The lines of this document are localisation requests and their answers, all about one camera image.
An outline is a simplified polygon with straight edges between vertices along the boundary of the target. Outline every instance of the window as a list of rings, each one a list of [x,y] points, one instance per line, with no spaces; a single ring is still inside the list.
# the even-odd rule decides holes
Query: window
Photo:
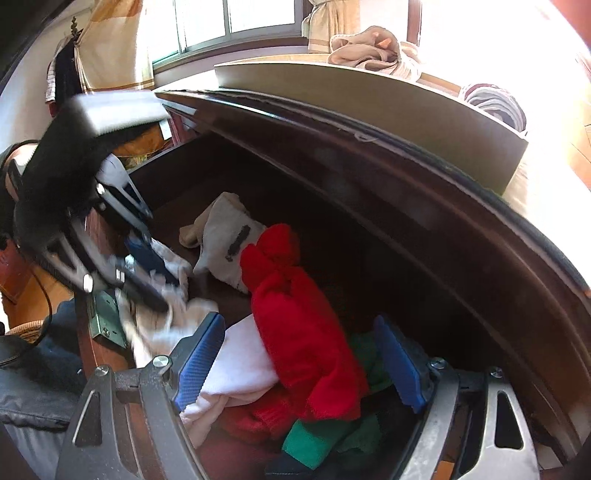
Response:
[[[301,35],[302,0],[150,0],[154,63],[186,52]]]

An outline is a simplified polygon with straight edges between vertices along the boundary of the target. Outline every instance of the green cloth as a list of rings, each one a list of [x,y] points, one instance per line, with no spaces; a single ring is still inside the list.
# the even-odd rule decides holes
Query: green cloth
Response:
[[[371,332],[352,335],[349,346],[365,371],[371,393],[392,385]],[[306,467],[315,470],[343,438],[339,451],[375,451],[381,438],[377,416],[370,415],[361,422],[322,420],[303,423],[298,420],[285,438],[282,449]]]

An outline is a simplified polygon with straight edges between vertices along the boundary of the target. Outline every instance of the clothing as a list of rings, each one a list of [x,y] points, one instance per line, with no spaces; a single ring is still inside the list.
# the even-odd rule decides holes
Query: clothing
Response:
[[[68,35],[60,40],[57,44],[56,51],[47,68],[47,90],[45,91],[45,103],[56,101],[56,57],[61,49],[70,41],[71,36]]]
[[[382,391],[392,385],[382,364],[372,333],[352,335],[349,345],[355,358],[363,366],[372,393]],[[367,399],[366,397],[362,400],[362,405],[365,403],[363,410],[368,409]],[[311,476],[312,472],[328,457],[331,450],[348,434],[351,435],[344,440],[343,451],[357,447],[362,452],[365,450],[375,451],[376,447],[370,448],[365,443],[375,446],[379,443],[381,437],[379,426],[376,429],[371,429],[372,425],[378,425],[377,419],[374,423],[368,419],[363,419],[361,424],[358,423],[343,420],[304,423],[298,420],[283,443],[282,456],[267,469],[267,478],[284,475],[287,472],[284,468],[288,468],[289,471],[293,471],[295,468],[299,475]],[[287,456],[291,456],[302,464],[302,467],[297,467]]]
[[[131,256],[126,266],[143,281],[150,283],[168,303],[166,313],[158,313],[143,304],[133,304],[121,290],[115,291],[119,320],[134,353],[135,365],[146,366],[156,355],[169,355],[181,338],[191,336],[209,312],[217,312],[217,304],[206,299],[187,303],[186,269],[188,262],[162,244],[152,244],[164,256],[165,265],[179,275],[179,287],[165,282],[155,272],[148,275]]]
[[[74,63],[74,40],[70,39],[56,55],[57,109],[60,109],[66,100],[80,93],[82,93],[82,87]]]
[[[218,425],[244,442],[261,443],[283,438],[296,420],[289,393],[277,384],[250,405],[226,408]]]
[[[197,400],[180,414],[193,446],[203,443],[225,407],[258,400],[278,380],[252,315],[232,325]]]
[[[2,339],[27,345],[14,335]],[[65,430],[86,384],[76,334],[74,300],[60,303],[45,338],[34,349],[0,367],[0,421],[15,426]]]
[[[332,65],[342,65],[416,82],[421,76],[418,47],[398,41],[382,27],[369,27],[356,35],[334,35],[330,39]]]
[[[213,429],[197,450],[210,480],[261,480],[265,465],[279,455],[281,443],[249,445]]]
[[[239,259],[246,245],[258,240],[265,226],[248,216],[238,196],[222,193],[188,228],[190,232],[187,227],[181,229],[181,236],[201,245],[193,274],[209,271],[218,280],[248,293]]]
[[[515,97],[491,83],[473,83],[460,90],[459,98],[484,110],[518,132],[525,131],[527,118]]]
[[[299,242],[273,225],[240,258],[256,326],[302,421],[354,420],[369,390],[329,302],[298,265]]]

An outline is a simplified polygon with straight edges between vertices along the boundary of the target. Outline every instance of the blue rubber pad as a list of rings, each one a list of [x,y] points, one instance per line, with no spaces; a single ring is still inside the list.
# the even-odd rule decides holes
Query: blue rubber pad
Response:
[[[374,336],[386,372],[402,403],[420,413],[433,395],[433,382],[427,366],[429,357],[382,315],[374,320]]]

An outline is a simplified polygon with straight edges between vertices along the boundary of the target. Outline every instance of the wicker basket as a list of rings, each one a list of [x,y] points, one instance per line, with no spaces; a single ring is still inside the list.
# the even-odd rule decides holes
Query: wicker basket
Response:
[[[6,332],[7,335],[18,335],[23,340],[29,343],[34,343],[39,337],[43,320],[35,320],[34,322],[27,322],[11,328]]]

